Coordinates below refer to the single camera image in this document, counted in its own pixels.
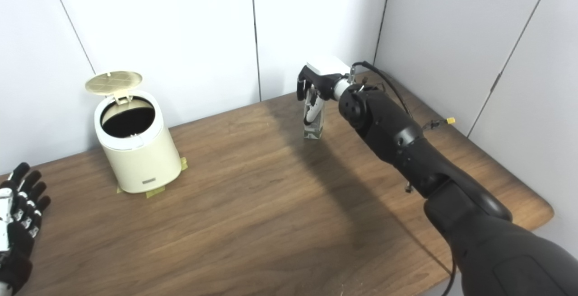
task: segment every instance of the masking tape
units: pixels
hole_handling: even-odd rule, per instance
[[[188,165],[186,164],[186,157],[181,157],[181,172],[186,170]]]
[[[148,199],[149,197],[152,197],[153,195],[157,195],[157,194],[161,193],[162,191],[165,191],[165,185],[161,186],[160,188],[156,188],[154,190],[148,191],[146,193],[146,198]]]

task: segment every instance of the open lid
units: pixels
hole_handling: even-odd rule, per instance
[[[117,104],[130,102],[128,90],[137,87],[143,77],[132,71],[113,71],[99,74],[84,84],[84,88],[97,95],[113,95]]]

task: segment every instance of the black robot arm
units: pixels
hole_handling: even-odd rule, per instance
[[[578,296],[570,253],[513,224],[510,211],[440,154],[386,94],[359,84],[343,89],[346,76],[331,80],[341,115],[426,199],[425,214],[452,250],[465,296]]]

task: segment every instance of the trash can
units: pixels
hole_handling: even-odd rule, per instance
[[[89,92],[105,96],[94,111],[94,127],[118,186],[128,193],[157,189],[181,172],[157,101],[149,93],[129,91],[141,82],[136,72],[114,71],[85,84]]]

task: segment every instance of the black cable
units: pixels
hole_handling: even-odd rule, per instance
[[[399,93],[397,88],[393,85],[391,80],[389,80],[386,76],[383,75],[383,73],[379,69],[377,69],[376,67],[374,67],[371,63],[369,63],[367,61],[355,62],[351,67],[356,67],[356,66],[366,67],[367,69],[370,69],[371,71],[378,74],[378,76],[380,76],[392,88],[392,90],[396,94],[397,98],[399,99],[399,102],[401,102],[401,105],[403,106],[405,113],[407,113],[407,115],[409,115],[409,117],[411,117],[413,119],[413,115],[409,111],[409,107],[407,107],[407,104],[405,103],[405,101],[401,97],[401,94]]]
[[[446,290],[443,292],[442,296],[448,296],[452,286],[454,285],[454,280],[456,279],[456,262],[452,258],[452,273],[450,273],[450,282],[447,283]]]

